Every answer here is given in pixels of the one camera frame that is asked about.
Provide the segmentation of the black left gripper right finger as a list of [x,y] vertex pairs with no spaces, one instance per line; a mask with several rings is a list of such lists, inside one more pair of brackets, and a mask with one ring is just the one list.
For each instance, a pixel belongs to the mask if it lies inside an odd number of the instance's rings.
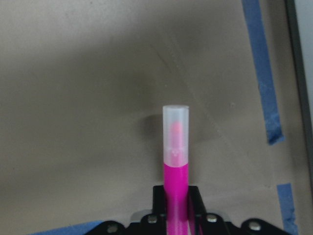
[[197,186],[188,187],[188,222],[191,235],[202,235],[203,217],[206,215],[199,188]]

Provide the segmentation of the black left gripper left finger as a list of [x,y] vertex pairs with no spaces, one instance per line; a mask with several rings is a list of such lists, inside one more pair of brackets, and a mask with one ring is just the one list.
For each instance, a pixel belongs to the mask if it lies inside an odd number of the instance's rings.
[[156,235],[167,234],[167,200],[163,185],[153,186],[153,225],[156,226]]

